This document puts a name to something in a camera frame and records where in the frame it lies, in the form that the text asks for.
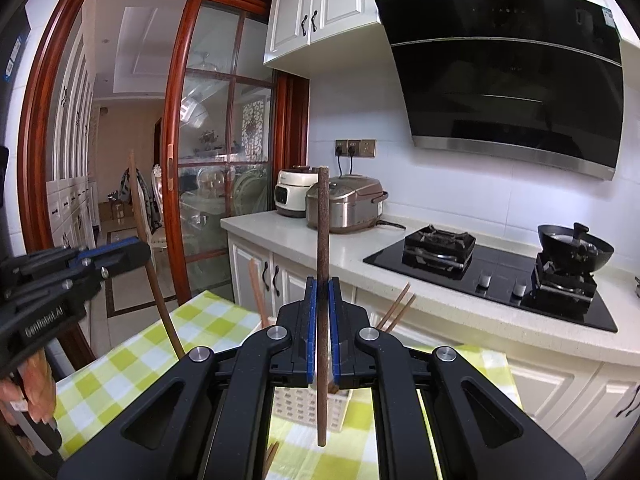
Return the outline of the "person's left hand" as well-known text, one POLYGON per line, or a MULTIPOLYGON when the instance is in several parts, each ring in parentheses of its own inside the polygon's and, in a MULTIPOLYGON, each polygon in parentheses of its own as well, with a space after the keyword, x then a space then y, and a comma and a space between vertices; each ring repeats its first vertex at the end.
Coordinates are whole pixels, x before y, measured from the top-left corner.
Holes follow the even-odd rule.
POLYGON ((34 422, 47 424, 53 417, 56 405, 55 382, 51 367, 43 349, 33 354, 20 366, 24 389, 9 379, 1 381, 1 414, 6 422, 15 426, 16 421, 6 409, 6 404, 27 400, 27 409, 34 422))

